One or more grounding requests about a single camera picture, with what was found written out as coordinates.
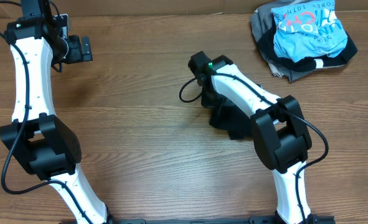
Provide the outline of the black t-shirt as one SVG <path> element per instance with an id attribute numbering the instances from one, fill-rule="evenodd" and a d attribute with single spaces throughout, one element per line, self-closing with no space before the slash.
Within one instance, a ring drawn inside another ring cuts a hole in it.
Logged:
<path id="1" fill-rule="evenodd" d="M 250 118 L 228 98 L 225 106 L 210 110 L 209 124 L 216 129 L 227 131 L 231 140 L 243 140 L 253 136 Z"/>

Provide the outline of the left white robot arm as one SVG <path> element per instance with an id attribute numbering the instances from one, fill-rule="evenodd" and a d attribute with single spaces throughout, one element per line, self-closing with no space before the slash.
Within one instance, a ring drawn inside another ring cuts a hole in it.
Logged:
<path id="1" fill-rule="evenodd" d="M 19 6 L 22 16 L 4 33 L 16 74 L 12 122 L 0 128 L 7 157 L 36 175 L 41 186 L 52 186 L 77 223 L 111 223 L 108 207 L 83 173 L 78 138 L 57 117 L 52 98 L 52 71 L 91 61 L 90 40 L 69 35 L 68 15 L 50 1 L 20 1 Z"/>

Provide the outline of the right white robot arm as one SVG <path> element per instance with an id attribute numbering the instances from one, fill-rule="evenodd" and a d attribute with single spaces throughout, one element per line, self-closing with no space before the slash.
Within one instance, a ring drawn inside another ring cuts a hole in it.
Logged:
<path id="1" fill-rule="evenodd" d="M 202 107 L 212 112 L 209 124 L 232 140 L 250 137 L 259 160 L 272 171 L 278 199 L 273 221 L 312 223 L 304 182 L 312 142 L 298 101 L 264 90 L 224 55 L 210 59 L 200 51 L 188 67 L 202 88 Z"/>

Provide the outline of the black folded garment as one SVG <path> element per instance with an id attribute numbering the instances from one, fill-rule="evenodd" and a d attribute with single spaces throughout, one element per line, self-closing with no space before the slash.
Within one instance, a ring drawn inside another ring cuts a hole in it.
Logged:
<path id="1" fill-rule="evenodd" d="M 331 58 L 327 55 L 319 57 L 305 57 L 299 62 L 294 62 L 292 59 L 278 57 L 276 55 L 273 49 L 273 36 L 275 32 L 276 25 L 272 25 L 272 28 L 267 30 L 256 42 L 258 49 L 261 53 L 264 53 L 268 59 L 296 72 L 307 72 L 319 68 L 340 67 L 347 64 L 357 53 L 357 47 L 349 37 L 346 47 L 336 57 Z"/>

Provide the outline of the grey folded garment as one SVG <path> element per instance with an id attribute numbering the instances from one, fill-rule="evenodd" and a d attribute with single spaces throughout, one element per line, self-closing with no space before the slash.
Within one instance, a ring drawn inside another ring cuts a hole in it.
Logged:
<path id="1" fill-rule="evenodd" d="M 258 42 L 259 39 L 262 37 L 262 35 L 272 27 L 274 22 L 273 15 L 271 13 L 272 8 L 307 2 L 310 2 L 310 0 L 277 0 L 258 7 L 250 18 L 252 34 L 255 41 Z M 277 62 L 274 62 L 272 59 L 267 57 L 267 55 L 263 53 L 261 50 L 259 50 L 259 52 L 261 57 L 267 62 L 272 75 L 276 77 L 288 77 L 290 82 L 294 82 L 300 78 L 303 78 L 316 70 L 314 68 L 306 72 L 296 72 L 294 70 L 290 70 L 284 67 L 283 65 Z"/>

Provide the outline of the light blue printed t-shirt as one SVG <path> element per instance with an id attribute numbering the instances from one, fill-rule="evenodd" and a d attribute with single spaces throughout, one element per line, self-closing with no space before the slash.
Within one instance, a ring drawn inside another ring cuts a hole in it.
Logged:
<path id="1" fill-rule="evenodd" d="M 272 8 L 276 55 L 294 62 L 306 57 L 338 56 L 348 36 L 336 16 L 335 5 L 335 0 L 321 0 Z"/>

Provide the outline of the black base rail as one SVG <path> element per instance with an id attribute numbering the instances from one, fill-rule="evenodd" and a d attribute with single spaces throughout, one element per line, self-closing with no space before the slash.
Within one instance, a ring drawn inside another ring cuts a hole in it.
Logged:
<path id="1" fill-rule="evenodd" d="M 144 219 L 126 219 L 116 220 L 112 218 L 107 223 L 112 224 L 273 224 L 284 223 L 278 221 L 278 218 L 272 216 L 252 216 L 250 218 L 232 218 L 232 219 L 205 219 L 205 220 L 144 220 Z M 308 218 L 308 223 L 314 224 L 335 224 L 333 216 L 320 217 L 312 215 Z"/>

